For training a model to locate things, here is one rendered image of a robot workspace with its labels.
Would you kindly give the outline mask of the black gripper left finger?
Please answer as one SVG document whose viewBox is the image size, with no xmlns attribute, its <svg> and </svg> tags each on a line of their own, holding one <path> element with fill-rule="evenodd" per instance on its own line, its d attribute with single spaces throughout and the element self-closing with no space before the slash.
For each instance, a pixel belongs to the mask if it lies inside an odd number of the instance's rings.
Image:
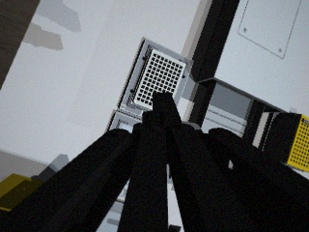
<svg viewBox="0 0 309 232">
<path fill-rule="evenodd" d="M 162 93 L 142 122 L 107 131 L 0 218 L 0 232 L 96 232 L 129 180 L 117 232 L 169 232 Z M 129 179 L 130 178 L 130 179 Z"/>
</svg>

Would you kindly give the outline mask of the grey base plate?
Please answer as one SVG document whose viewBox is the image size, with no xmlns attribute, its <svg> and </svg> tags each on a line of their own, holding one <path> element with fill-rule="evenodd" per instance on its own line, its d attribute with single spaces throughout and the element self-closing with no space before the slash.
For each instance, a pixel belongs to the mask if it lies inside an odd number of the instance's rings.
<svg viewBox="0 0 309 232">
<path fill-rule="evenodd" d="M 270 113 L 268 122 L 267 122 L 267 127 L 266 127 L 266 131 L 260 146 L 260 150 L 264 151 L 265 153 L 267 153 L 269 155 L 269 153 L 267 152 L 276 123 L 278 118 L 281 118 L 282 115 L 279 115 L 280 113 Z"/>
</svg>

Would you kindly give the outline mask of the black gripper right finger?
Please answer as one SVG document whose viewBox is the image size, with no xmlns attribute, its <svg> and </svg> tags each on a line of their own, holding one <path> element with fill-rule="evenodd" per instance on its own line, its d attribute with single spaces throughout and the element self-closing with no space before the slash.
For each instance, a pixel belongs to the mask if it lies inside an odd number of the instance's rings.
<svg viewBox="0 0 309 232">
<path fill-rule="evenodd" d="M 309 232 L 307 178 L 230 130 L 203 133 L 182 121 L 171 93 L 162 97 L 184 232 Z"/>
</svg>

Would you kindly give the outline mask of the yellow waste bin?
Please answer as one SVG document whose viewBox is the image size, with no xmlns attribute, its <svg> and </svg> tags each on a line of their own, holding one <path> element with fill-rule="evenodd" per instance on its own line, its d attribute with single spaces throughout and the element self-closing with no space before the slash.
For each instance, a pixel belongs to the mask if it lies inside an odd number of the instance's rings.
<svg viewBox="0 0 309 232">
<path fill-rule="evenodd" d="M 43 183 L 14 173 L 0 182 L 0 218 Z"/>
</svg>

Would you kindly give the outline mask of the white well plate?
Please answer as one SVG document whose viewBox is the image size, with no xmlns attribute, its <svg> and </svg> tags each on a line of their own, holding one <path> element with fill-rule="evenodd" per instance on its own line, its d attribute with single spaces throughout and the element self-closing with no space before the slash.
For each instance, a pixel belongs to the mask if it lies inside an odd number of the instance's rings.
<svg viewBox="0 0 309 232">
<path fill-rule="evenodd" d="M 174 98 L 185 66 L 185 63 L 151 48 L 130 104 L 151 111 L 153 93 L 171 93 Z"/>
</svg>

